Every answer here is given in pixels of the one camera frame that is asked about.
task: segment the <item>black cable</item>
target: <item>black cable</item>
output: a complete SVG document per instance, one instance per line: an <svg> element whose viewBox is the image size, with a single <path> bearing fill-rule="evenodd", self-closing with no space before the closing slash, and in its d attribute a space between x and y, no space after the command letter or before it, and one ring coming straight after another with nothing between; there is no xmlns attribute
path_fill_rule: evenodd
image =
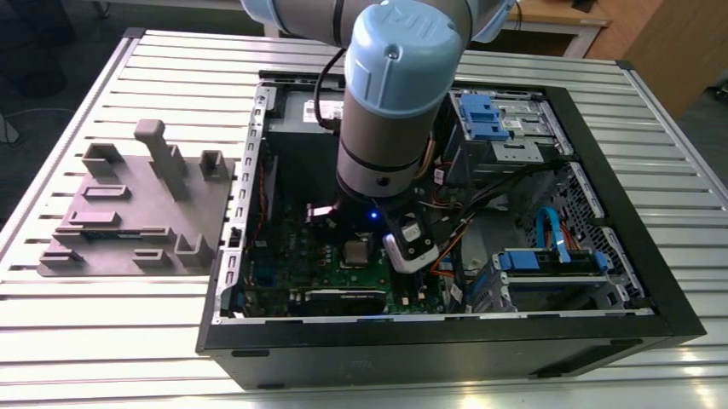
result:
<svg viewBox="0 0 728 409"><path fill-rule="evenodd" d="M344 0L335 0L334 3L334 18L332 20L332 31L334 31L334 44L336 47L342 47L340 45L340 15L343 13L343 2Z"/></svg>
<svg viewBox="0 0 728 409"><path fill-rule="evenodd" d="M523 10L521 9L521 3L518 2L518 0L515 0L515 7L518 11L518 17L515 21L515 31L519 32L521 26L523 25Z"/></svg>
<svg viewBox="0 0 728 409"><path fill-rule="evenodd" d="M22 139L22 136L18 133L18 138L14 140L14 142L10 142L10 131L8 130L9 123L2 111L0 111L0 118L2 118L2 138L4 138L4 141L0 141L0 144L5 144L12 148L18 147L20 145L22 145L22 142L25 142L25 139Z"/></svg>
<svg viewBox="0 0 728 409"><path fill-rule="evenodd" d="M326 74L328 73L328 71L331 71L331 67L339 60L343 53L346 53L346 49L339 49L334 57L331 57L331 60L326 63L326 66L323 67L323 70L320 70L320 73L318 75L316 86L314 88L314 114L316 115L318 126L320 126L324 130L332 130L334 132L339 131L340 119L324 119L320 116L320 84L323 83L323 78Z"/></svg>
<svg viewBox="0 0 728 409"><path fill-rule="evenodd" d="M567 163L569 160L566 159L554 159L543 164L531 164L523 166L521 169L518 169L515 172L513 172L510 175L503 177L499 181L497 181L488 187L475 193L471 202L463 207L459 218L467 217L474 214L474 210L476 207L487 205L490 200L502 196L527 176L538 172L558 170Z"/></svg>

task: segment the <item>white sticker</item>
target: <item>white sticker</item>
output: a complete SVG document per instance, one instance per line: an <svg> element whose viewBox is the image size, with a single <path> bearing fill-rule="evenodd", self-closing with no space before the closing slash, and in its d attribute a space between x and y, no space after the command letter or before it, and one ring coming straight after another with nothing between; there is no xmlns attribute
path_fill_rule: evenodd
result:
<svg viewBox="0 0 728 409"><path fill-rule="evenodd" d="M452 284L452 286L450 287L450 294L452 295L452 298L456 300L456 302L463 301L463 291L455 284Z"/></svg>
<svg viewBox="0 0 728 409"><path fill-rule="evenodd" d="M442 169L434 170L434 182L438 185L442 185L444 183L444 170Z"/></svg>
<svg viewBox="0 0 728 409"><path fill-rule="evenodd" d="M320 101L320 118L340 119L343 111L343 101ZM316 114L314 113L314 100L307 100L303 104L303 122L316 123Z"/></svg>
<svg viewBox="0 0 728 409"><path fill-rule="evenodd" d="M523 128L523 125L521 124L521 121L514 120L502 120L502 126L506 128L518 128L519 130Z"/></svg>
<svg viewBox="0 0 728 409"><path fill-rule="evenodd" d="M603 20L582 20L579 21L581 24L594 24L595 26L605 26L606 21Z"/></svg>

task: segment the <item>blue latch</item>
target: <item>blue latch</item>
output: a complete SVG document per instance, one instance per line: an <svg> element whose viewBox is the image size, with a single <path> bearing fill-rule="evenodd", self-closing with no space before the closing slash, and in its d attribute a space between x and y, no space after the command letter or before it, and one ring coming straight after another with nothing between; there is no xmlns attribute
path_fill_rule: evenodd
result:
<svg viewBox="0 0 728 409"><path fill-rule="evenodd" d="M476 141L505 141L510 138L510 132L501 128L499 123L471 124L471 135Z"/></svg>
<svg viewBox="0 0 728 409"><path fill-rule="evenodd" d="M510 132L501 127L501 110L486 95L464 94L459 98L460 112L470 124L471 138L482 141L505 141Z"/></svg>
<svg viewBox="0 0 728 409"><path fill-rule="evenodd" d="M539 264L535 252L530 250L510 250L498 255L501 270L538 270Z"/></svg>
<svg viewBox="0 0 728 409"><path fill-rule="evenodd" d="M464 118L471 124L497 122L501 117L501 111L493 107L490 97L486 95L464 94L459 97L459 105Z"/></svg>

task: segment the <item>floor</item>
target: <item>floor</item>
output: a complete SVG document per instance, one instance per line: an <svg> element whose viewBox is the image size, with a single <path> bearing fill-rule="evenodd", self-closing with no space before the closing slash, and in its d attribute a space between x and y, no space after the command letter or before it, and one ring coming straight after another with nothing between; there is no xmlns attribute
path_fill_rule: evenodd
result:
<svg viewBox="0 0 728 409"><path fill-rule="evenodd" d="M74 109L129 26L187 32L261 35L263 28L243 12L157 8L131 4L112 4L110 18L98 20L90 4L81 0L62 0L76 31L73 44L53 50L64 69L68 85L64 91L41 99L25 99L0 78L0 112L5 114L32 108ZM9 9L0 0L0 20ZM70 114L60 111L34 111L10 118L22 135L17 147L0 144L0 226L9 217L26 186L42 164L49 150L64 131ZM708 94L696 101L678 119L693 144L728 183L728 104L712 100Z"/></svg>

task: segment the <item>metal table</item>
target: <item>metal table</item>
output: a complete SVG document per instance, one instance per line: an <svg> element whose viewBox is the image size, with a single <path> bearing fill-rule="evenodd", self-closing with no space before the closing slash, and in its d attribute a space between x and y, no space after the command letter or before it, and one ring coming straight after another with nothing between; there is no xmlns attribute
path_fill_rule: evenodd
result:
<svg viewBox="0 0 728 409"><path fill-rule="evenodd" d="M175 409L240 408L241 402L728 406L728 195L638 76L610 61L467 53L458 77L569 89L709 333L682 348L638 354L574 379L245 393L193 351L207 277L38 276L37 258L80 185L88 144L112 141L121 153L143 153L133 124L159 118L183 155L219 149L240 160L257 71L316 72L334 53L292 39L128 35L0 234L0 402Z"/></svg>

